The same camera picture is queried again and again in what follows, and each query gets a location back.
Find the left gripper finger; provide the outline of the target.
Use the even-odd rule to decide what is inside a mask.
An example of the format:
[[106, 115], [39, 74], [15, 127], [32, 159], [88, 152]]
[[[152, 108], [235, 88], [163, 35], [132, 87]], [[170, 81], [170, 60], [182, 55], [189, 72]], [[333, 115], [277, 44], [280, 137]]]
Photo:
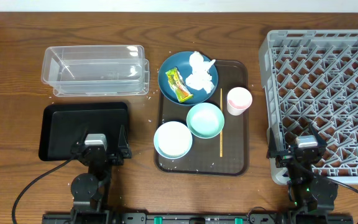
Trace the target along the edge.
[[76, 139], [75, 142], [73, 143], [74, 147], [80, 147], [84, 144], [85, 139], [88, 135], [88, 127], [87, 125], [82, 125], [79, 127], [79, 130], [77, 130], [76, 133]]
[[118, 144], [117, 147], [120, 151], [129, 151], [129, 143], [127, 142], [127, 134], [126, 134], [126, 128], [124, 125], [121, 125], [119, 130], [119, 138], [118, 138]]

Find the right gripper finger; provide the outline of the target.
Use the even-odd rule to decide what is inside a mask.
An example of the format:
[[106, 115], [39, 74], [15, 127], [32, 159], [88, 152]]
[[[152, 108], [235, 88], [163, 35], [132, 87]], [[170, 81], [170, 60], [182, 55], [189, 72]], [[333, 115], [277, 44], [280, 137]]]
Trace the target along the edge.
[[313, 127], [312, 123], [308, 125], [308, 128], [309, 128], [309, 132], [315, 138], [317, 142], [317, 146], [327, 146], [327, 142], [319, 135], [317, 129]]
[[268, 152], [278, 152], [279, 149], [275, 142], [275, 136], [272, 128], [268, 129]]

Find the light blue rice bowl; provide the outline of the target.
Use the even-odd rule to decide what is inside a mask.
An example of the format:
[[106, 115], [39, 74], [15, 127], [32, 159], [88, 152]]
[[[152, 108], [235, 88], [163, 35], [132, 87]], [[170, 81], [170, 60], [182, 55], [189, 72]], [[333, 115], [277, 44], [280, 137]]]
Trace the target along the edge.
[[166, 159], [179, 159], [186, 155], [193, 144], [193, 136], [186, 125], [169, 121], [159, 126], [154, 134], [154, 148]]

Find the pink white cup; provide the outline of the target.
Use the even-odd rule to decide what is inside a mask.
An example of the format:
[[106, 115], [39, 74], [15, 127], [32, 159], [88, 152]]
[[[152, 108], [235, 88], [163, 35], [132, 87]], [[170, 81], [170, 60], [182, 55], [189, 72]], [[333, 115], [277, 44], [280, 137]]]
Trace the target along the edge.
[[243, 87], [235, 87], [227, 94], [227, 111], [233, 116], [241, 115], [252, 104], [250, 91]]

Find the wooden chopstick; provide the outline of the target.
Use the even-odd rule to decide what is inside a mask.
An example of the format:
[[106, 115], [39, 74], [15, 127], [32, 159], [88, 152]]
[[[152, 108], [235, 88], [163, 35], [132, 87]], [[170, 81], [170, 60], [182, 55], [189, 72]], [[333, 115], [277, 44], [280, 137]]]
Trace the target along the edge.
[[[223, 114], [223, 89], [220, 88], [219, 107]], [[219, 156], [223, 157], [223, 129], [219, 133]]]

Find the yellow green snack wrapper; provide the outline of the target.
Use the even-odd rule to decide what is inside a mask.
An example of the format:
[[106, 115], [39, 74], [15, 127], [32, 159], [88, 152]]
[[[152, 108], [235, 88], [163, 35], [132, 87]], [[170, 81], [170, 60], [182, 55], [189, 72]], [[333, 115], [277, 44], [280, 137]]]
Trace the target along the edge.
[[165, 72], [168, 78], [168, 84], [174, 92], [179, 103], [183, 103], [193, 97], [193, 94], [185, 86], [183, 79], [177, 67]]

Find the dark blue plate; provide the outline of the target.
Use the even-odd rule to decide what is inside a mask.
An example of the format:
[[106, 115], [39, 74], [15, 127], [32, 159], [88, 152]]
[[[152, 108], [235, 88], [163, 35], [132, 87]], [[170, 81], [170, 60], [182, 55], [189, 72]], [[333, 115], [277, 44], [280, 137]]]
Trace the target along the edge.
[[158, 72], [158, 85], [160, 87], [161, 93], [168, 100], [170, 100], [173, 103], [176, 103], [178, 105], [191, 106], [191, 105], [196, 105], [198, 103], [202, 103], [202, 102], [208, 100], [209, 98], [211, 98], [213, 93], [217, 89], [219, 75], [218, 75], [216, 66], [212, 65], [211, 68], [208, 70], [208, 73], [212, 77], [212, 80], [211, 80], [212, 84], [214, 85], [211, 92], [206, 93], [205, 90], [194, 90], [190, 87], [187, 87], [189, 92], [191, 94], [193, 94], [193, 97], [190, 98], [189, 100], [182, 102], [182, 103], [179, 102], [175, 92], [170, 88], [170, 85], [168, 84], [168, 77], [166, 75], [166, 72], [169, 71], [170, 69], [177, 68], [179, 71], [179, 74], [183, 78], [183, 81], [185, 81], [185, 79], [187, 77], [189, 77], [192, 73], [192, 67], [189, 63], [190, 55], [192, 53], [193, 52], [190, 52], [190, 51], [184, 51], [184, 52], [179, 52], [179, 53], [173, 54], [172, 56], [170, 56], [169, 58], [167, 58], [164, 61], [164, 63], [161, 65], [160, 70]]

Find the white tissue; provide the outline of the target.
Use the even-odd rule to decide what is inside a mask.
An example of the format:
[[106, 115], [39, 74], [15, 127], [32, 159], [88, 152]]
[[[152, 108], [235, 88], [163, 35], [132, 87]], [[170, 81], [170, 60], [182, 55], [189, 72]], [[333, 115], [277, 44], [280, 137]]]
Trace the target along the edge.
[[212, 76], [209, 74], [209, 69], [214, 65], [215, 61], [215, 59], [209, 62], [204, 61], [203, 55], [194, 51], [189, 57], [192, 74], [185, 79], [186, 86], [194, 90], [203, 89], [207, 94], [211, 93], [214, 84], [212, 83]]

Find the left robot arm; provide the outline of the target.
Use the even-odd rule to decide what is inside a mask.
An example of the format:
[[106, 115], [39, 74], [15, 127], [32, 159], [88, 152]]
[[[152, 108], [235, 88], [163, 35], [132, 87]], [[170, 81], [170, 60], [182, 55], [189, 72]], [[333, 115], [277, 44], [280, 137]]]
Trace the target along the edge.
[[114, 223], [114, 213], [108, 208], [108, 193], [112, 167], [124, 164], [132, 157], [127, 142], [126, 127], [120, 126], [117, 143], [108, 147], [105, 134], [85, 133], [70, 151], [74, 158], [88, 168], [71, 183], [73, 208], [69, 223]]

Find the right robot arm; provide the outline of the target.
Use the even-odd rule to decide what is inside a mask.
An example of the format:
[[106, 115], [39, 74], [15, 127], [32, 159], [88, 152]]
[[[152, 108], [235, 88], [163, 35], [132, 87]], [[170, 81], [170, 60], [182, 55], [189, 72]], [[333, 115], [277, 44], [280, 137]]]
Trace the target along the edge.
[[287, 169], [288, 197], [295, 204], [293, 209], [277, 215], [275, 223], [327, 223], [338, 185], [315, 174], [311, 167], [322, 159], [326, 141], [312, 124], [308, 135], [295, 138], [286, 150], [277, 146], [273, 129], [269, 129], [268, 137], [267, 158], [275, 160], [275, 167]]

